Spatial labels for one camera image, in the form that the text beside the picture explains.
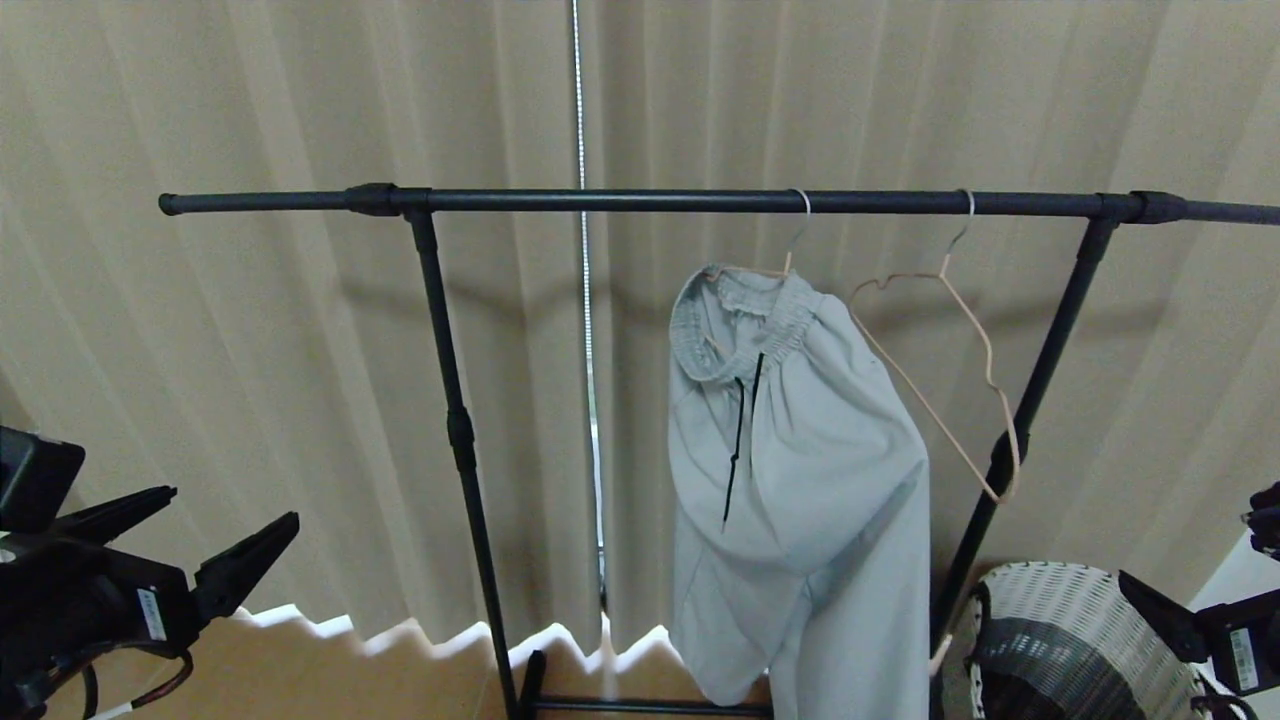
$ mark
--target white and gray basket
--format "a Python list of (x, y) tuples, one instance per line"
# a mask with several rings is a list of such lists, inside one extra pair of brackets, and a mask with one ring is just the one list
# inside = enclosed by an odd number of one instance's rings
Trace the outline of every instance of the white and gray basket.
[(1105, 570), (1015, 562), (987, 573), (966, 607), (974, 717), (1202, 720), (1199, 676)]

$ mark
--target curtain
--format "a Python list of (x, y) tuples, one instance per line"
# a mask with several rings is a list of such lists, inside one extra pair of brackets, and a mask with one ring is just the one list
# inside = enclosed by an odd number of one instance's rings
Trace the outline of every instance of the curtain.
[[(595, 187), (1166, 190), (1280, 202), (1270, 3), (580, 3)], [(366, 637), (484, 618), (408, 228), (165, 218), (159, 192), (577, 182), (566, 3), (0, 9), (0, 411), (88, 450), (72, 505), (151, 484), (119, 546), (193, 570), (285, 510), (251, 597)], [(581, 238), (570, 214), (436, 218), (508, 637), (599, 642)], [(667, 318), (708, 260), (781, 269), (795, 215), (593, 215), (608, 612), (667, 620)], [(961, 218), (818, 217), (797, 272), (847, 296), (934, 269)], [(978, 218), (950, 275), (1021, 395), (1083, 222)], [(1280, 238), (1123, 227), (983, 557), (1124, 568), (1189, 598), (1280, 448)], [(984, 464), (982, 352), (928, 286), (859, 299)], [(978, 496), (933, 464), (936, 566)]]

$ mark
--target black metal clothes rack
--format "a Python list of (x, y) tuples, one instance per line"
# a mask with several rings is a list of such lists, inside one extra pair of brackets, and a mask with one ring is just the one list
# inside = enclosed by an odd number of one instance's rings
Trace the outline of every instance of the black metal clothes rack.
[[(827, 214), (969, 214), (969, 196), (955, 192), (809, 192), (813, 213)], [(1126, 223), (1160, 224), (1178, 220), (1251, 223), (1280, 225), (1280, 208), (1202, 202), (1152, 191), (1121, 193), (1064, 195), (1043, 192), (975, 192), (978, 215), (1037, 215), (1084, 218), (1088, 224), (1080, 240), (1075, 266), (1068, 279), (1057, 311), (1044, 336), (1014, 416), (1018, 447), (1025, 457), (1032, 421), (1039, 410), (1066, 341), (1088, 295), (1094, 272), (1102, 261), (1115, 229)], [(666, 715), (716, 715), (769, 717), (767, 706), (718, 707), (708, 702), (660, 700), (596, 700), (543, 694), (547, 657), (534, 652), (525, 670), (524, 687), (517, 693), (507, 652), (507, 635), (498, 597), (493, 552), (485, 525), (480, 480), (476, 475), (475, 430), (462, 398), (448, 302), (436, 246), (433, 213), (805, 213), (803, 199), (794, 191), (694, 191), (694, 190), (433, 190), (401, 188), (390, 183), (369, 183), (333, 192), (250, 192), (230, 195), (161, 195), (160, 209), (166, 215), (186, 213), (229, 213), (253, 210), (349, 210), (375, 217), (402, 217), (408, 220), (422, 265), (422, 281), (435, 332), (447, 405), (445, 428), (454, 462), (462, 480), (471, 541), (475, 546), (485, 612), (498, 661), (507, 720), (534, 720), (539, 710), (595, 710), (611, 712), (649, 712)], [(991, 454), (987, 483), (997, 493), (1009, 487), (1011, 475), (1009, 433), (1002, 434)], [(987, 495), (969, 519), (946, 580), (933, 601), (929, 616), (933, 648), (946, 634), (960, 602), (978, 548), (991, 525), (996, 503)]]

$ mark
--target brown floor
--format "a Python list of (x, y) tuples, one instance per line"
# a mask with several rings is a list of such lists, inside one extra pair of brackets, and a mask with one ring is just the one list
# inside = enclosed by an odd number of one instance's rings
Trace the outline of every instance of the brown floor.
[[(257, 626), (247, 615), (219, 620), (192, 648), (196, 673), (173, 696), (127, 716), (159, 719), (378, 717), (394, 719), (500, 719), (493, 652), (488, 637), (452, 651), (433, 647), (416, 624), (401, 625), (370, 643), (351, 632), (319, 637), (315, 625), (296, 618)], [(553, 639), (545, 687), (558, 694), (595, 697), (700, 698), (675, 655), (662, 644), (652, 647), (625, 671), (605, 642), (594, 673), (586, 673), (577, 653)], [(105, 710), (163, 682), (177, 662), (134, 651), (122, 651), (97, 664)], [(517, 687), (524, 667), (516, 670)], [(764, 682), (753, 701), (768, 702)], [(49, 717), (81, 717), (79, 683), (64, 688), (50, 706)], [(539, 714), (540, 720), (589, 717), (659, 717), (586, 712)]]

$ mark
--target black drawstring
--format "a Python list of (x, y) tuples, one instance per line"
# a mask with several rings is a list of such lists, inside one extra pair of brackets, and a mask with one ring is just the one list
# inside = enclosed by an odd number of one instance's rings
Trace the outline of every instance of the black drawstring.
[[(755, 379), (751, 380), (751, 421), (755, 421), (755, 395), (760, 389), (760, 370), (764, 368), (764, 354), (762, 352), (755, 360)], [(733, 378), (737, 384), (737, 438), (733, 441), (733, 455), (728, 456), (728, 488), (724, 489), (724, 516), (721, 518), (721, 532), (724, 532), (724, 524), (728, 523), (728, 503), (733, 498), (733, 475), (737, 474), (737, 457), (742, 450), (742, 413), (746, 409), (746, 387), (742, 386), (742, 380)]]

